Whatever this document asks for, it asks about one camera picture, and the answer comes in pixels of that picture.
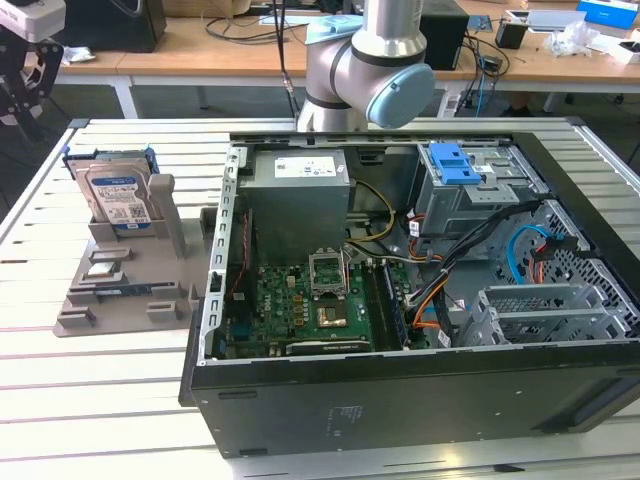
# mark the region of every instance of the blue cable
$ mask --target blue cable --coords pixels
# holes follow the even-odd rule
[[[518,240],[518,237],[522,235],[525,230],[535,230],[544,238],[549,237],[549,233],[547,233],[540,227],[536,227],[535,225],[523,225],[518,230],[516,230],[516,233],[514,233],[513,237],[511,237],[511,240],[509,240],[509,245],[507,246],[507,263],[509,264],[509,268],[511,269],[511,275],[513,276],[513,279],[519,285],[522,285],[524,283],[524,279],[518,272],[518,262],[516,262],[515,247],[516,240]]]
[[[482,79],[480,80],[480,87],[478,87],[478,89],[480,90],[480,98],[478,99],[478,108],[476,110],[476,118],[480,116],[480,110],[482,109],[482,96],[484,94],[484,79],[485,79],[484,57],[480,57],[480,66],[482,67]]]

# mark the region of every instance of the aluminum table surface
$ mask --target aluminum table surface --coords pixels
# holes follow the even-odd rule
[[[225,462],[196,409],[177,401],[187,330],[58,339],[51,327],[89,237],[65,144],[152,144],[176,177],[180,214],[216,205],[229,132],[289,120],[93,120],[69,129],[0,226],[0,478],[637,478],[640,402],[592,432],[545,438]],[[425,132],[534,132],[640,254],[640,181],[593,133],[564,119],[418,120]]]

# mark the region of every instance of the blue drive bay latch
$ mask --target blue drive bay latch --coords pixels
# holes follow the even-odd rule
[[[477,185],[482,178],[473,171],[469,156],[457,143],[432,143],[428,146],[434,165],[442,174],[444,185]]]

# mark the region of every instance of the desk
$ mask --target desk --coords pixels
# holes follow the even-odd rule
[[[238,22],[250,23],[240,19]],[[273,26],[232,27],[227,35],[249,36],[269,32]],[[306,37],[299,28],[296,36]],[[297,87],[305,85],[306,47],[286,33],[285,59],[289,74]],[[436,72],[437,88],[447,82],[467,81],[474,69],[464,72]],[[170,18],[167,31],[153,54],[128,53],[118,64],[118,73],[126,75],[134,85],[190,86],[259,86],[282,87],[280,61],[275,44],[246,46],[210,37],[200,19]]]
[[[492,19],[500,18],[507,8],[519,8],[517,0],[509,0],[507,4],[457,1],[468,13],[489,15]],[[571,3],[531,5],[535,9],[573,8]],[[232,27],[228,34],[251,35],[267,32],[270,28],[273,27]],[[297,36],[304,39],[305,29],[300,28]],[[478,36],[493,43],[495,32],[480,32]],[[640,93],[640,65],[621,65],[612,57],[597,52],[590,58],[553,58],[541,48],[545,37],[545,34],[527,32],[520,50],[505,50],[511,59],[511,68],[496,85],[497,90]],[[295,85],[302,87],[305,85],[306,47],[291,33],[287,33],[287,38],[287,68]],[[489,47],[483,49],[483,52],[489,51]],[[205,33],[197,18],[167,19],[166,34],[152,54],[99,52],[98,55],[97,65],[87,63],[63,68],[58,83],[113,86],[125,118],[138,118],[130,91],[135,85],[282,86],[275,45],[243,46],[217,40]],[[474,73],[473,56],[467,49],[463,49],[455,71],[436,72],[436,88],[445,90],[438,117],[453,116],[457,100]],[[200,88],[198,94],[201,105],[205,105],[204,90]]]
[[[219,199],[229,142],[220,133],[293,128],[291,121],[275,120],[92,120],[64,133],[0,225],[0,478],[500,480],[504,474],[491,465],[505,463],[527,470],[519,480],[637,478],[640,402],[582,435],[226,463],[199,412],[177,401],[186,330],[62,339],[52,334],[89,237],[90,211],[60,161],[64,145],[140,148],[151,141],[161,171],[176,177],[180,215],[198,218],[202,206]],[[564,119],[423,119],[407,127],[443,128],[535,133],[614,224],[620,210],[640,202],[638,178],[588,129]],[[640,254],[637,229],[618,225]]]
[[[499,5],[473,0],[457,0],[458,4],[471,15],[489,15],[499,19],[504,10],[520,9],[519,2],[509,0]],[[537,10],[571,10],[571,3],[531,3]],[[472,34],[494,44],[497,22],[493,24],[493,33],[478,32]],[[628,35],[627,31],[607,29],[591,25],[618,36]],[[640,93],[640,65],[622,65],[610,55],[593,52],[591,57],[554,58],[542,46],[547,34],[527,32],[519,50],[503,51],[509,56],[511,67],[496,85],[497,90],[529,92],[575,92],[575,93]],[[481,47],[488,55],[500,57],[490,47]],[[464,71],[474,69],[474,58],[468,49],[463,49],[459,67]]]

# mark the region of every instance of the table leg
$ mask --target table leg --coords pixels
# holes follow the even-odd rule
[[[207,102],[207,91],[204,87],[196,87],[196,93],[198,95],[198,105],[200,110],[207,110],[209,103]]]
[[[564,96],[564,93],[551,92],[549,95],[547,95],[547,100],[544,102],[544,107],[542,107],[542,109],[545,111],[545,113],[553,113],[553,110],[556,108],[556,105],[558,105],[560,98]]]
[[[456,108],[465,86],[460,83],[448,83],[444,87],[444,94],[440,100],[440,108],[438,109],[438,118],[453,118],[456,116]]]
[[[117,77],[112,86],[118,96],[118,102],[120,102],[120,108],[122,109],[124,118],[140,118],[138,116],[138,109],[136,108],[136,104],[133,100],[133,95],[131,94],[131,79],[127,76]]]

